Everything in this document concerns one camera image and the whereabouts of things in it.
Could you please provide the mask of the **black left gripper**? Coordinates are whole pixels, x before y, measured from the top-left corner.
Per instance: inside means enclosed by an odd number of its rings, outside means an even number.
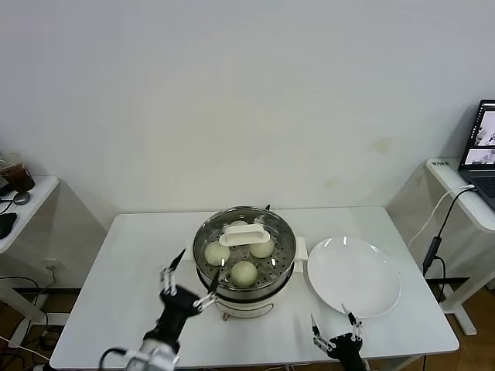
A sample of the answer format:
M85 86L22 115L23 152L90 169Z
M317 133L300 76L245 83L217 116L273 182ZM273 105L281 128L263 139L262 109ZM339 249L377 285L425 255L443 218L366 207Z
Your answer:
M186 250L183 249L168 267L164 267L160 271L161 292L159 298L164 308L155 327L145 333L144 340L152 339L167 345L178 345L186 321L198 315L199 310L205 310L217 301L219 271L213 276L207 295L203 298L182 286L176 286L174 274L185 252Z

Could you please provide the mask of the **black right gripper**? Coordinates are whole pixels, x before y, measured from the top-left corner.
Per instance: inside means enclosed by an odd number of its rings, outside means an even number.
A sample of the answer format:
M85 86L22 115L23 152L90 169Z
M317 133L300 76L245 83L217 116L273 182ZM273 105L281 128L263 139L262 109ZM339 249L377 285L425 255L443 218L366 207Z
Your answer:
M363 323L344 304L341 307L352 326L352 332L327 341L322 337L313 315L310 315L313 343L320 349L328 349L328 357L338 360L345 371L365 371L366 365L360 356Z

